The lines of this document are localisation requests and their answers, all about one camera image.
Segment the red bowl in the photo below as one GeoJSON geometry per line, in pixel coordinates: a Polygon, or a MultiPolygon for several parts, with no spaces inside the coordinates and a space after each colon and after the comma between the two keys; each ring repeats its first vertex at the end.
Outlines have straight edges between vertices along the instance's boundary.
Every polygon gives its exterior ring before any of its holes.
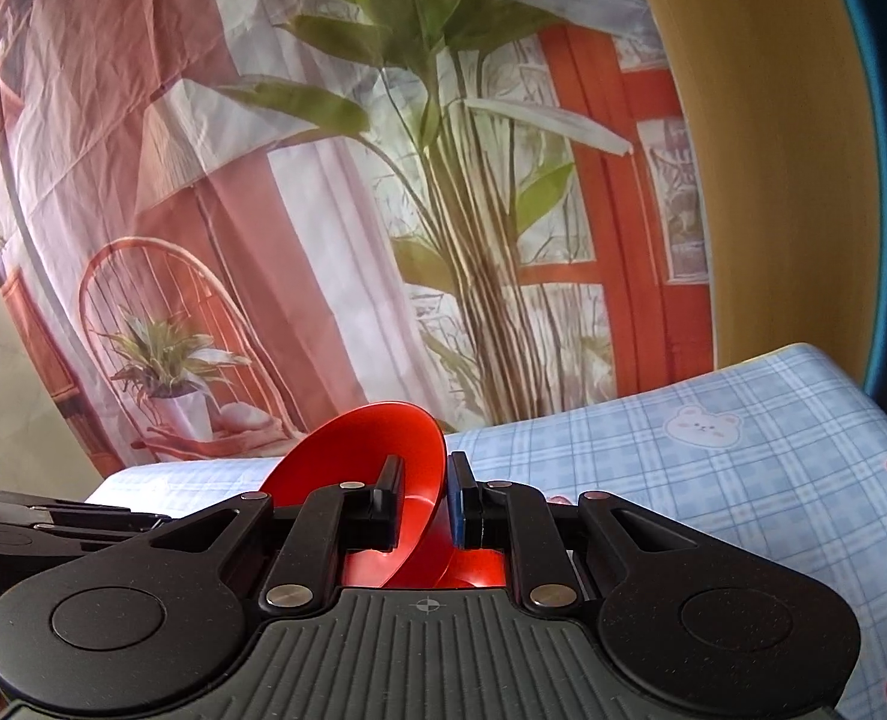
{"type": "Polygon", "coordinates": [[[261,486],[277,507],[320,488],[347,496],[339,533],[341,583],[354,589],[498,589],[505,557],[455,546],[447,447],[434,418],[409,403],[372,403],[325,422],[261,486]]]}

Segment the printed room scene backdrop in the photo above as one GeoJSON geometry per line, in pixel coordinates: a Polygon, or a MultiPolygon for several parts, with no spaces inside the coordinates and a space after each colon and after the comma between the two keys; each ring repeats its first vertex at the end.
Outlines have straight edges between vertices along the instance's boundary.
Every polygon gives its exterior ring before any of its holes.
{"type": "Polygon", "coordinates": [[[102,475],[714,362],[647,0],[0,0],[0,290],[102,475]]]}

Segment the blue plaid tablecloth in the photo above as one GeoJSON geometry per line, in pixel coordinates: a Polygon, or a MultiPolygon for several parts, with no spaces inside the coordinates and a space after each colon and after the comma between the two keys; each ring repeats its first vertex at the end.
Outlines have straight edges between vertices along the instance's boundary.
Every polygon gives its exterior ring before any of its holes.
{"type": "Polygon", "coordinates": [[[792,344],[445,444],[483,481],[608,491],[825,582],[862,629],[839,709],[887,718],[887,416],[825,353],[792,344]]]}

